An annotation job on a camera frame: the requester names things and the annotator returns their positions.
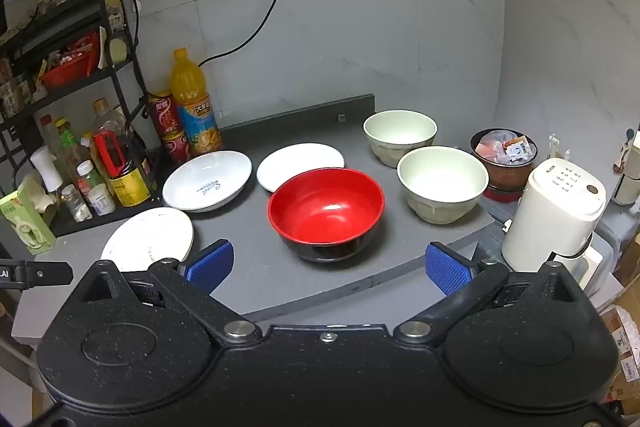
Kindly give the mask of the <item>black metal shelf rack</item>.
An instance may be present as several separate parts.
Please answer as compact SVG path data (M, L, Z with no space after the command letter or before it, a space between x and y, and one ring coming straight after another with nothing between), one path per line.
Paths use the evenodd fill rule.
M43 98L27 104L13 116L1 117L1 160L8 162L14 173L43 142L36 130L36 113L104 79L112 83L127 127L139 116L150 117L150 92L137 57L138 30L129 25L127 15L122 16L122 28L115 29L107 13L107 1L66 0L49 13L32 18L1 43L1 54L7 55L19 72L30 72L38 58L47 52L68 51L74 42L88 48L85 54L44 75L42 83L47 94ZM15 159L18 153L25 155L21 161Z

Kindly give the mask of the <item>orange juice bottle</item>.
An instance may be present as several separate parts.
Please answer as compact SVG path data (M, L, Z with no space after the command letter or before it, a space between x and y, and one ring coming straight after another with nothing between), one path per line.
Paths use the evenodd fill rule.
M186 48L174 51L169 88L193 153L200 156L221 150L222 136L207 91L204 72L190 60Z

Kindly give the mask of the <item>green spice bottle white cap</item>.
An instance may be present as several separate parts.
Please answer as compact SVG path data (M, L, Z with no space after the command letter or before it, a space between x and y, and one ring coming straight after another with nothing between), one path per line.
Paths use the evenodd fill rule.
M87 197L89 192L104 183L102 176L98 173L98 170L94 168L93 162L88 159L81 161L76 167L78 174L77 182L81 194Z

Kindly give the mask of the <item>red drink can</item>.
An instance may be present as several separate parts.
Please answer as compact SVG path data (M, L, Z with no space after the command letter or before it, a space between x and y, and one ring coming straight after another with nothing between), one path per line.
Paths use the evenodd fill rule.
M175 165L182 165L191 159L190 142L183 130L164 135L162 140L165 150Z
M160 138L182 129L177 104L170 90L151 93L148 109Z

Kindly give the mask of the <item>white bowl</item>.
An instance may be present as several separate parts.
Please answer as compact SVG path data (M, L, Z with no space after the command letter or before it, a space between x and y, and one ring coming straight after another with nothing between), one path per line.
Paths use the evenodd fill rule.
M368 117L362 129L372 153L382 164L395 168L407 153L432 145L438 126L422 113L392 109Z
M408 206L431 225L451 225L465 217L489 182L488 171L477 158L448 146L412 150L396 171Z

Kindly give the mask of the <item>white lidded jar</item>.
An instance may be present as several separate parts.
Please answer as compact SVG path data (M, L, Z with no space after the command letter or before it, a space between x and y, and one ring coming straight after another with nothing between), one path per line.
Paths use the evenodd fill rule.
M87 195L92 209L98 216L106 216L116 210L115 201L105 183L94 186Z

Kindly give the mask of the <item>white Sweet plate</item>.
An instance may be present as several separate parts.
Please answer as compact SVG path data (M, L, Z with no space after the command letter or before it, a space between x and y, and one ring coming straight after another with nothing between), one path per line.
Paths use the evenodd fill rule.
M236 150L218 150L187 161L164 183L164 203L184 212L207 212L238 196L253 171L250 158Z

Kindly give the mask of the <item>clear salt jar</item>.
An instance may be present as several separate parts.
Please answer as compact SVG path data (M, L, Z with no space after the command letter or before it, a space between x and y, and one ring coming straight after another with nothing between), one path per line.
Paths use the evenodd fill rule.
M85 199L74 184L64 186L61 190L61 196L75 222L84 222L92 219L92 213Z

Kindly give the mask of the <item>green carton box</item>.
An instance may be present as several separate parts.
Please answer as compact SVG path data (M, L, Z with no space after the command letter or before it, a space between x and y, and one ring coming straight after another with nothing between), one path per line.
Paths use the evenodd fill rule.
M24 188L18 188L1 199L1 214L32 255L43 254L53 248L55 236Z

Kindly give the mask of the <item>brown pot with packets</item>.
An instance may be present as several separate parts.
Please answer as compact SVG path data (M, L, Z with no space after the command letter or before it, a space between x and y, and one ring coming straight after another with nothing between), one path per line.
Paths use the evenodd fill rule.
M496 202L516 202L536 164L535 142L519 131L491 128L477 131L470 145L488 172L484 195Z

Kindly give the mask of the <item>red and black bowl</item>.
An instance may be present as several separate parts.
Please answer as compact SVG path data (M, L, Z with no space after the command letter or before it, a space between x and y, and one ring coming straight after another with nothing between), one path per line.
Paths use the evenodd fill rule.
M385 210L375 179L348 168L303 172L283 183L268 202L271 228L300 259L334 263L371 243Z

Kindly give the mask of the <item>white gold-rimmed plate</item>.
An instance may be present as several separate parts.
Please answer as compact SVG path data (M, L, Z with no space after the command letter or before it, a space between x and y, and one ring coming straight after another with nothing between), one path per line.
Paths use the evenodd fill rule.
M165 258L186 259L193 239L191 219L183 211L158 207L124 222L107 239L101 260L114 262L120 272L146 271Z

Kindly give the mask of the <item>cream electric kettle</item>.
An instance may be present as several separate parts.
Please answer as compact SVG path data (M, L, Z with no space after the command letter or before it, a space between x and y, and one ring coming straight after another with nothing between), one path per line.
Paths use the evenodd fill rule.
M608 196L595 176L566 159L549 158L529 175L501 245L515 272L536 272L560 262L582 289L603 256L591 247Z

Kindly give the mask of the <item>red drink can lower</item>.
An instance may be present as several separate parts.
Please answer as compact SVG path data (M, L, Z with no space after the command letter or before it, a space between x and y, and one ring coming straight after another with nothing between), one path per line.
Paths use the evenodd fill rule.
M183 130L164 135L162 140L165 150L175 165L182 165L191 159L190 142Z

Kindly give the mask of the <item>white Bakery plate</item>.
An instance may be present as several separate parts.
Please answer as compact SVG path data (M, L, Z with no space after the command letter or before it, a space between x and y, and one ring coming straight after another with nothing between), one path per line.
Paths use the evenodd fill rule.
M262 160L256 172L259 185L273 193L289 179L321 168L344 168L345 159L336 148L321 143L297 143L275 150Z

